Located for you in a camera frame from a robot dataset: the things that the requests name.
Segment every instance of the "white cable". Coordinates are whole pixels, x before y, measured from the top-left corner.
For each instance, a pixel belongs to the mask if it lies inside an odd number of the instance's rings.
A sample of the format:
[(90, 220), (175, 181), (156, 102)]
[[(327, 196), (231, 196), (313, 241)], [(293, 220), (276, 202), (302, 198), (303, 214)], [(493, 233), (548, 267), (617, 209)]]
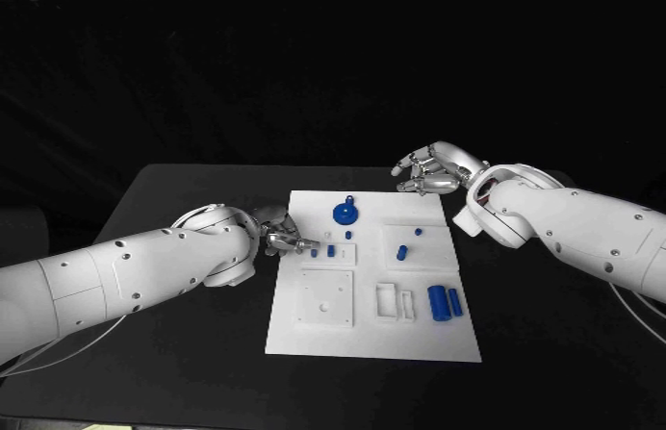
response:
[(646, 306), (666, 319), (666, 315), (655, 308), (655, 306), (646, 301), (645, 297), (635, 292), (635, 295), (639, 297), (639, 300), (646, 304)]
[(620, 292), (617, 291), (617, 289), (614, 288), (614, 284), (613, 283), (609, 283), (610, 284), (610, 288), (613, 289), (613, 292), (614, 294), (617, 295), (617, 298), (620, 299), (620, 302), (622, 304), (624, 305), (624, 308), (629, 310), (629, 313), (635, 316), (636, 320), (643, 324), (643, 326), (646, 327), (646, 329), (652, 332), (652, 334), (659, 338), (659, 340), (662, 341), (662, 343), (666, 344), (666, 339), (663, 339), (663, 337), (655, 332), (655, 330), (647, 326), (647, 323), (642, 320), (642, 317), (636, 314), (636, 312), (632, 310), (632, 307), (629, 306), (627, 302), (624, 301), (624, 298), (622, 297), (620, 295)]
[(69, 358), (72, 358), (72, 356), (77, 356), (87, 348), (90, 348), (91, 346), (94, 346), (94, 344), (101, 341), (101, 339), (104, 338), (104, 336), (114, 330), (116, 326), (121, 323), (121, 321), (126, 319), (127, 316), (123, 316), (118, 321), (116, 322), (116, 324), (108, 328), (107, 332), (104, 332), (104, 334), (87, 345), (84, 346), (84, 348), (80, 348), (69, 356), (65, 356), (61, 360), (58, 361), (54, 361), (52, 363), (48, 363), (46, 365), (43, 366), (39, 366), (39, 367), (35, 367), (33, 369), (28, 369), (28, 370), (20, 370), (19, 372), (12, 372), (13, 370), (16, 370), (20, 366), (23, 366), (28, 361), (30, 361), (45, 350), (48, 350), (62, 339), (56, 339), (55, 341), (52, 341), (46, 346), (45, 348), (42, 348), (42, 350), (39, 350), (39, 352), (32, 355), (28, 360), (22, 361), (18, 365), (13, 365), (3, 373), (0, 373), (0, 378), (3, 377), (12, 377), (13, 375), (19, 375), (19, 374), (23, 374), (26, 372), (32, 372), (33, 370), (39, 370), (39, 369), (43, 369), (45, 367), (51, 367), (54, 365), (56, 365), (58, 363), (62, 363), (65, 360), (68, 360)]

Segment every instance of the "white platform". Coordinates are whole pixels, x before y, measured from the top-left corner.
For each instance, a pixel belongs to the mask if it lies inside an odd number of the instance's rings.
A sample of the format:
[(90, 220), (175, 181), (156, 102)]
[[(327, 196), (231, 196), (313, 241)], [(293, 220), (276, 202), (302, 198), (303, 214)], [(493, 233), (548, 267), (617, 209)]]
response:
[[(343, 226), (333, 220), (333, 208), (345, 202), (349, 194), (353, 196), (359, 216), (353, 225)], [(293, 191), (289, 212), (299, 224), (302, 235), (307, 239), (320, 240), (323, 246), (316, 259), (310, 252), (304, 252), (302, 255), (290, 253), (280, 260), (265, 352), (479, 363), (482, 356), (457, 271), (456, 251), (449, 228), (443, 229), (447, 223), (440, 197), (434, 194), (420, 196), (400, 192)], [(387, 232), (387, 225), (405, 225), (408, 228), (389, 227), (391, 231)], [(392, 238), (402, 236), (407, 239), (407, 230), (417, 227), (425, 231), (421, 236), (414, 235), (417, 240), (411, 242), (413, 248), (405, 262), (420, 269), (388, 269), (388, 266), (394, 268), (389, 256), (395, 258), (397, 254)], [(349, 230), (352, 239), (346, 240), (345, 233)], [(325, 238), (326, 232), (330, 232), (330, 240)], [(327, 243), (355, 244), (353, 266), (348, 258), (340, 266), (314, 265), (314, 261), (327, 258)], [(420, 254), (420, 249), (428, 249), (424, 255)], [(303, 306), (299, 307), (300, 299), (303, 304), (302, 288), (304, 283), (313, 281), (304, 272), (317, 268), (352, 272), (352, 328), (335, 325), (335, 322), (299, 321), (297, 315), (303, 313)], [(398, 322), (378, 320), (378, 283), (394, 283), (398, 296), (402, 291), (413, 293), (413, 322), (400, 322), (400, 309)], [(459, 291), (463, 316), (450, 321), (433, 320), (427, 298), (427, 288), (433, 285), (443, 285)], [(335, 300), (323, 300), (326, 296), (322, 294), (326, 291), (310, 301), (312, 315), (313, 307), (329, 302), (329, 309), (336, 303)]]

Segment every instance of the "robotic hand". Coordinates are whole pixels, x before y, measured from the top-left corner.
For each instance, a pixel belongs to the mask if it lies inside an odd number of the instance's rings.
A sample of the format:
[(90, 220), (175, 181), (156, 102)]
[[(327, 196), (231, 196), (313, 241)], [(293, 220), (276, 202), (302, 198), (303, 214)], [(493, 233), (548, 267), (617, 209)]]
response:
[(211, 204), (182, 216), (170, 228), (0, 268), (0, 365), (201, 283), (240, 284), (254, 275), (261, 237), (270, 256), (320, 246), (302, 238), (284, 207), (248, 214)]
[(398, 191), (447, 194), (463, 186), (466, 206), (454, 223), (518, 249), (539, 238), (568, 265), (666, 303), (666, 215), (647, 207), (564, 185), (524, 165), (479, 161), (444, 141), (397, 164), (413, 167)]

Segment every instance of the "table surface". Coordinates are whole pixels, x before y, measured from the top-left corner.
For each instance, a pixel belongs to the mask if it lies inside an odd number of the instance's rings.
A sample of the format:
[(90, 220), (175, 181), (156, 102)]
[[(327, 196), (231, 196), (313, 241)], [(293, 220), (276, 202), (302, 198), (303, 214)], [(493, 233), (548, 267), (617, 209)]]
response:
[[(97, 242), (169, 226), (209, 203), (287, 204), (291, 190), (395, 191), (395, 178), (389, 167), (154, 164)], [(7, 379), (0, 415), (240, 429), (665, 423), (666, 347), (609, 285), (538, 240), (512, 250), (466, 235), (451, 222), (462, 191), (441, 202), (482, 364), (265, 355), (278, 258), (260, 254), (237, 288), (198, 287), (131, 315), (71, 360)]]

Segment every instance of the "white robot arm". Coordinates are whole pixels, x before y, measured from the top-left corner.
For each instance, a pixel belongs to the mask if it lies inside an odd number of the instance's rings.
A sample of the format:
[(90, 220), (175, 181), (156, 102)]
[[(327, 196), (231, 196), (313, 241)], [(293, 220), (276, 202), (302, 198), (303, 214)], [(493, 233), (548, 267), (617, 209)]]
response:
[(524, 164), (479, 161), (444, 141), (392, 169), (413, 167), (398, 191), (446, 194), (467, 188), (454, 223), (518, 249), (538, 237), (555, 257), (587, 273), (666, 303), (666, 215), (591, 191), (565, 188)]
[(205, 206), (170, 228), (0, 268), (0, 365), (46, 342), (193, 289), (235, 286), (267, 254), (317, 248), (283, 207)]

